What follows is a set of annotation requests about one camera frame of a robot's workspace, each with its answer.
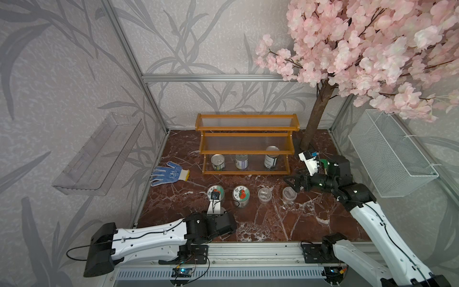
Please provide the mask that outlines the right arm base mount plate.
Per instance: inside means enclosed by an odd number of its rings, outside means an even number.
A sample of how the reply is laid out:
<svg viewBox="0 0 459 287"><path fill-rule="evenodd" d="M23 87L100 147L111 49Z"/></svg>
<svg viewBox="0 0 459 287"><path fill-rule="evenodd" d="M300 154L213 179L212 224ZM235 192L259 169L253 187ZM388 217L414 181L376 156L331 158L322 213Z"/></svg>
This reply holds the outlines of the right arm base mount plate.
<svg viewBox="0 0 459 287"><path fill-rule="evenodd" d="M340 260L335 257L333 248L327 243L315 244L311 242L301 242L300 248L304 256L305 263L318 264L339 264Z"/></svg>

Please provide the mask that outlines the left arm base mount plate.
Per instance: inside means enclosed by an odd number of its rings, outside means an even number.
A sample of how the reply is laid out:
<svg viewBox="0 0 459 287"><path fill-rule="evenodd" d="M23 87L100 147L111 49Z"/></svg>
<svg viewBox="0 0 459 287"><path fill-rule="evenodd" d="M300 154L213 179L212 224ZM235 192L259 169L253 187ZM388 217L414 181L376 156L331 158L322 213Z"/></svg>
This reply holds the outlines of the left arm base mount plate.
<svg viewBox="0 0 459 287"><path fill-rule="evenodd" d="M159 260L160 265L206 264L208 262L208 245L182 245L176 257L171 260Z"/></svg>

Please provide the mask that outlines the clear jar red label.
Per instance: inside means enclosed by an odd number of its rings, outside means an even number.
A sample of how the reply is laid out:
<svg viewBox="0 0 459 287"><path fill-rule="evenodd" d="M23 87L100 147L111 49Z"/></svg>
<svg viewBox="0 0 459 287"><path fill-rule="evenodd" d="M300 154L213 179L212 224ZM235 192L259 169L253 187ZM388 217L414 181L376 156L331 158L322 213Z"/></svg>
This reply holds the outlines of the clear jar red label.
<svg viewBox="0 0 459 287"><path fill-rule="evenodd" d="M261 188L258 190L258 199L261 203L269 203L273 198L273 192L269 188Z"/></svg>
<svg viewBox="0 0 459 287"><path fill-rule="evenodd" d="M292 187L286 187L282 191L282 197L285 203L293 203L297 195L298 193Z"/></svg>

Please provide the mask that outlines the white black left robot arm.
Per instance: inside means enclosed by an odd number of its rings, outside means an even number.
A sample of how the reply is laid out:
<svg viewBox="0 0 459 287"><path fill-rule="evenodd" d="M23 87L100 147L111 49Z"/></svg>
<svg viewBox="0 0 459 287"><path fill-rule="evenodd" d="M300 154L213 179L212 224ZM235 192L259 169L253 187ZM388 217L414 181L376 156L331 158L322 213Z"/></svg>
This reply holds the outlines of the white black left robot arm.
<svg viewBox="0 0 459 287"><path fill-rule="evenodd" d="M160 265L207 262L208 244L217 237L234 234L231 213L194 213L160 226L125 229L104 224L91 238L84 277L106 275L116 265L152 261Z"/></svg>

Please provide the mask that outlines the tomato label seed jar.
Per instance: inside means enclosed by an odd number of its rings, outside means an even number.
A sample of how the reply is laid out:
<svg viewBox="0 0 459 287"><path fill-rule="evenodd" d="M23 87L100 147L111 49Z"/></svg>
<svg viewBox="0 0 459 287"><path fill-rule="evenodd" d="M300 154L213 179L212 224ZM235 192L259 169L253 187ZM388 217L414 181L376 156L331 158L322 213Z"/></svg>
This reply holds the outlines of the tomato label seed jar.
<svg viewBox="0 0 459 287"><path fill-rule="evenodd" d="M208 199L210 202L220 201L221 203L225 200L225 191L220 185L212 185L207 190Z"/></svg>
<svg viewBox="0 0 459 287"><path fill-rule="evenodd" d="M236 186L233 190L233 200L238 208L247 206L250 201L250 196L250 190L243 185Z"/></svg>

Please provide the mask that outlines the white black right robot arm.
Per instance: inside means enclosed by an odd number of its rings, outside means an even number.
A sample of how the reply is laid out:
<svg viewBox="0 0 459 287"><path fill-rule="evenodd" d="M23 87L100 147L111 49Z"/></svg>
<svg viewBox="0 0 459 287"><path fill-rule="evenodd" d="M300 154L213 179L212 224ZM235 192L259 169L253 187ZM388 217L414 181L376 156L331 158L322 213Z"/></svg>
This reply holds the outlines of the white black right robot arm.
<svg viewBox="0 0 459 287"><path fill-rule="evenodd" d="M306 263L344 263L373 287L449 287L443 275L435 275L393 228L376 198L364 184L354 182L350 162L341 155L328 160L303 152L306 168L284 181L296 192L320 190L329 193L365 230L384 263L360 251L343 234L323 237L321 244L301 245Z"/></svg>

